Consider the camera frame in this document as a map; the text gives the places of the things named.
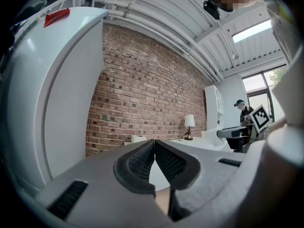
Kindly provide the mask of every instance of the wall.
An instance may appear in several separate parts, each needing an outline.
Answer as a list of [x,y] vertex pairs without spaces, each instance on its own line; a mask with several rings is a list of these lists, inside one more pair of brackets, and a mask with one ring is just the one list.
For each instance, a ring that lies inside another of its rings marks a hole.
[[180,138],[188,114],[195,117],[192,135],[201,135],[208,84],[194,66],[154,39],[115,25],[104,25],[103,47],[105,68],[87,121],[88,155],[123,146],[133,134]]
[[237,100],[244,100],[249,105],[242,77],[239,74],[225,77],[216,87],[224,99],[224,128],[239,126],[240,110],[234,104]]

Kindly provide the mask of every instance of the skylight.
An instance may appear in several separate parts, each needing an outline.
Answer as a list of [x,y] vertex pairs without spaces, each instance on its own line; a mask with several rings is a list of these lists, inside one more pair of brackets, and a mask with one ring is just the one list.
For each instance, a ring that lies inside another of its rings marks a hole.
[[271,26],[270,20],[267,20],[267,21],[265,21],[263,23],[255,25],[254,27],[250,27],[250,28],[248,28],[248,29],[246,29],[246,30],[244,30],[244,31],[242,31],[242,32],[234,35],[232,38],[234,40],[234,43],[237,43],[237,42],[239,42],[239,41],[241,41],[243,39],[246,39],[246,38],[248,38],[248,37],[250,37],[252,35],[255,35],[255,34],[261,32],[261,31],[264,31],[266,29],[269,29],[271,27],[272,26]]

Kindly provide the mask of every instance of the white cabinet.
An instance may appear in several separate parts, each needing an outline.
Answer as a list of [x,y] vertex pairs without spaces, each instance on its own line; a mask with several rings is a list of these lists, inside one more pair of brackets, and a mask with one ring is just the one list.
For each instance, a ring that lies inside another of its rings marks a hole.
[[224,101],[220,91],[213,85],[205,88],[207,103],[207,130],[224,126]]

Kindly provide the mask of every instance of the table lamp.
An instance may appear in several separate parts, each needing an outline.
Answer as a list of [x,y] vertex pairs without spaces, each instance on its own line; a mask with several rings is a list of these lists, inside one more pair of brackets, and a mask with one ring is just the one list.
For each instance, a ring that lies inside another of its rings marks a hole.
[[185,137],[185,140],[193,140],[193,138],[191,138],[191,130],[190,130],[190,127],[195,127],[195,122],[194,122],[194,116],[193,115],[186,115],[185,126],[189,127],[189,130],[186,132],[186,134],[188,136]]

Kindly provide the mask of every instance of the white lampshade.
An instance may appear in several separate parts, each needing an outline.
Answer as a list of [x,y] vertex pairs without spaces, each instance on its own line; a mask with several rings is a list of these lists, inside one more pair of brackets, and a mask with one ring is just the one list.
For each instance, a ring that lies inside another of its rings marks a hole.
[[193,115],[186,115],[185,126],[186,127],[195,127]]

